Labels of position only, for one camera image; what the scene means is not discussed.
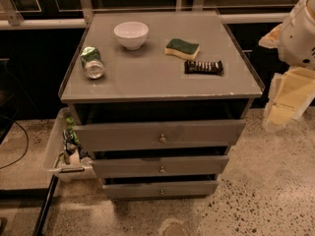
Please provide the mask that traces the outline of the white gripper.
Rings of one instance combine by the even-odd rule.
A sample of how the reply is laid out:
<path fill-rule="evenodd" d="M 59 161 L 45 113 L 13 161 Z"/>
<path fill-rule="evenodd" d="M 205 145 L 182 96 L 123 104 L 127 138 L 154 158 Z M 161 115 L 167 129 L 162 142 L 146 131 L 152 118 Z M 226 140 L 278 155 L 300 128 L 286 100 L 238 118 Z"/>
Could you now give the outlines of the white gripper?
<path fill-rule="evenodd" d="M 258 44 L 277 48 L 282 24 L 277 25 Z M 315 97 L 315 71 L 291 66 L 283 75 L 275 73 L 264 110 L 263 127 L 282 129 L 290 121 L 300 118 Z"/>

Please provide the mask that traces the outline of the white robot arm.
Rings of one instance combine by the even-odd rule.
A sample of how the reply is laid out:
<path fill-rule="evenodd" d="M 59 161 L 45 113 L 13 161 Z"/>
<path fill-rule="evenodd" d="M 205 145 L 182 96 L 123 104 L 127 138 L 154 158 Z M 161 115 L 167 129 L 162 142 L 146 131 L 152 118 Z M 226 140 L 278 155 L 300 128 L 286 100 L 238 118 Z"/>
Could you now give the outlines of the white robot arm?
<path fill-rule="evenodd" d="M 263 125 L 273 132 L 299 119 L 315 98 L 315 0 L 299 0 L 281 24 L 259 40 L 289 68 L 275 73 Z"/>

